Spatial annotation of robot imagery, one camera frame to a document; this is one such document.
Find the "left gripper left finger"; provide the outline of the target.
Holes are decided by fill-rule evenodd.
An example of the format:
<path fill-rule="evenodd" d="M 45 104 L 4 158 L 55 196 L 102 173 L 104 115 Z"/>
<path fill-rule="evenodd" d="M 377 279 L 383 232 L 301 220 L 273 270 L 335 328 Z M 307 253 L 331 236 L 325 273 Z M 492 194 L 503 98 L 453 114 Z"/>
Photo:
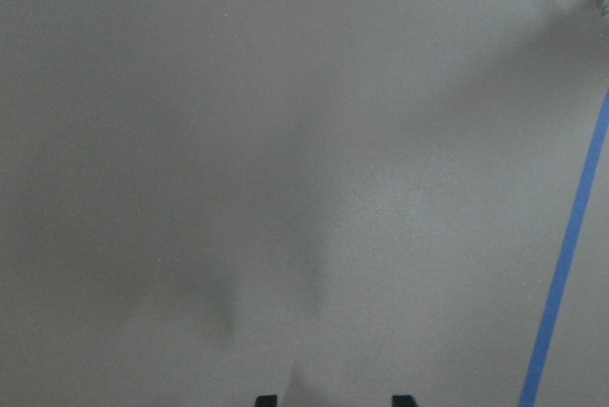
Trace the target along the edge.
<path fill-rule="evenodd" d="M 255 399 L 255 407 L 277 407 L 278 397 L 276 395 L 260 395 Z"/>

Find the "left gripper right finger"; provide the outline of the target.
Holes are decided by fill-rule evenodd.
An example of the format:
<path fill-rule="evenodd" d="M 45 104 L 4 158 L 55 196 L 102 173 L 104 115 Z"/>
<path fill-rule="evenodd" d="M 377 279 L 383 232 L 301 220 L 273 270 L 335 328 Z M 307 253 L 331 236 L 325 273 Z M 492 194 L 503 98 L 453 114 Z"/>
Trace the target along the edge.
<path fill-rule="evenodd" d="M 393 395 L 391 398 L 392 407 L 414 407 L 414 398 L 410 395 Z"/>

